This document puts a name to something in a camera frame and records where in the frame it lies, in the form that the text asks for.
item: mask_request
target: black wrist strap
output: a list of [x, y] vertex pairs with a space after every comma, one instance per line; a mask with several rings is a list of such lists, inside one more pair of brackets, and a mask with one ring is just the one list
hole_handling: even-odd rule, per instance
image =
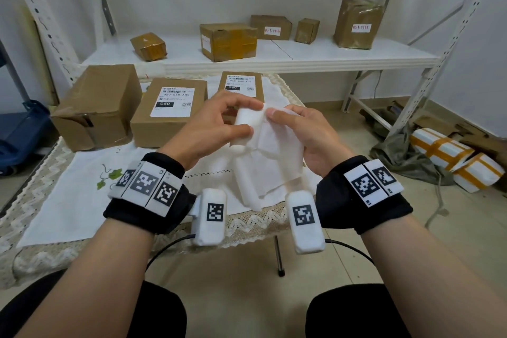
[[335, 166], [317, 185], [315, 204], [325, 228], [354, 228], [362, 234], [381, 223], [413, 211], [401, 194], [395, 194], [368, 207], [352, 188], [344, 174], [368, 162], [355, 156]]
[[[179, 179], [185, 174], [185, 169], [179, 162], [159, 152], [149, 152], [143, 157], [143, 161], [164, 168]], [[189, 193], [185, 185], [182, 185], [169, 212], [165, 217], [162, 217], [142, 206], [115, 198], [105, 209], [104, 217], [114, 218], [155, 234], [166, 234], [181, 223], [194, 205], [195, 199], [196, 196]]]

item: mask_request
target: metal shelving rack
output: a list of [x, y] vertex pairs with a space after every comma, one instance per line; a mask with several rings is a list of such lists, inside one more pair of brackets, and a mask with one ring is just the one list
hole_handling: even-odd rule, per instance
[[[451, 15], [447, 15], [424, 35], [438, 27], [450, 16], [461, 9], [465, 10], [464, 18], [455, 29], [446, 49], [440, 55], [426, 53], [393, 40], [377, 38], [371, 51], [351, 50], [334, 45], [331, 38], [319, 38], [311, 46], [293, 41], [259, 40], [257, 57], [249, 59], [230, 60], [228, 62], [213, 63], [200, 53], [198, 36], [170, 36], [166, 39], [168, 57], [157, 62], [141, 62], [131, 49], [128, 38], [132, 36], [117, 36], [111, 12], [106, 0], [94, 0], [95, 40], [97, 50], [88, 59], [80, 63], [76, 53], [58, 22], [47, 0], [25, 0], [37, 23], [41, 35], [48, 42], [55, 58], [70, 84], [74, 83], [87, 65], [132, 63], [140, 77], [174, 76], [190, 73], [218, 73], [225, 69], [229, 71], [257, 71], [270, 73], [283, 72], [329, 72], [329, 71], [359, 71], [358, 77], [350, 87], [342, 110], [347, 111], [351, 102], [355, 101], [377, 119], [389, 134], [395, 134], [404, 127], [410, 119], [421, 99], [435, 83], [441, 67], [452, 52], [472, 15], [479, 8], [481, 0], [467, 0]], [[110, 29], [111, 37], [105, 40], [102, 31], [102, 13]], [[389, 123], [375, 114], [354, 93], [358, 84], [375, 71], [401, 68], [425, 67], [422, 77], [412, 93], [396, 123]]]

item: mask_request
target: green leaf embroidery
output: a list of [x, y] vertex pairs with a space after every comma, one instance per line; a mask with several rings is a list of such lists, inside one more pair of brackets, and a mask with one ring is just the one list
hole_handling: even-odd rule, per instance
[[115, 180], [118, 179], [120, 176], [122, 176], [122, 169], [118, 168], [117, 170], [113, 170], [111, 173], [109, 173], [109, 179]]

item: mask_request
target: blue crate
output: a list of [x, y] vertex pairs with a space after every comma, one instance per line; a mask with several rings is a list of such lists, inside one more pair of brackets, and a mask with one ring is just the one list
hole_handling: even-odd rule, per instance
[[0, 114], [0, 176], [15, 171], [51, 125], [49, 110], [40, 102], [29, 100], [23, 105], [26, 112]]

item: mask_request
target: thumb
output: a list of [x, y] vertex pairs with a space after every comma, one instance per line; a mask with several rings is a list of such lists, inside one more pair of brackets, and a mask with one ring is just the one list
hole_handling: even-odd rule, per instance
[[268, 108], [266, 110], [266, 116], [277, 124], [285, 124], [286, 126], [294, 129], [297, 119], [297, 115], [290, 115], [287, 112], [277, 110], [275, 108]]
[[245, 138], [249, 137], [253, 134], [254, 130], [248, 124], [238, 124], [238, 125], [230, 125], [227, 124], [225, 126], [226, 133], [225, 139], [226, 142], [230, 142], [236, 138]]

